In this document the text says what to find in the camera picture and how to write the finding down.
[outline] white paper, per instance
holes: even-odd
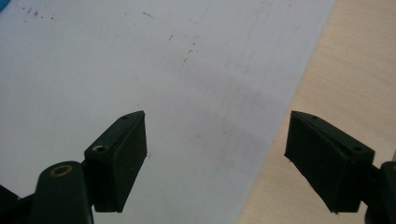
[[[122,214],[235,223],[333,0],[12,0],[0,13],[0,184],[83,161],[145,110],[149,157]]]

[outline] white sheet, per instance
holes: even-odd
[[[95,222],[235,223],[333,2],[12,0],[0,184],[33,193],[144,109],[150,156],[124,212]]]

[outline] wooden table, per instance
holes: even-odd
[[[331,214],[284,156],[290,111],[326,119],[375,150],[396,149],[396,1],[338,0],[306,67],[238,223],[364,223]]]

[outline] light wood surface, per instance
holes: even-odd
[[[238,220],[248,223],[364,223],[331,214],[284,156],[291,110],[315,114],[376,151],[396,149],[396,1],[338,0]]]

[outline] blue object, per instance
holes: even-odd
[[[9,0],[0,0],[0,12],[3,10],[3,8],[6,7],[6,5],[9,3]]]

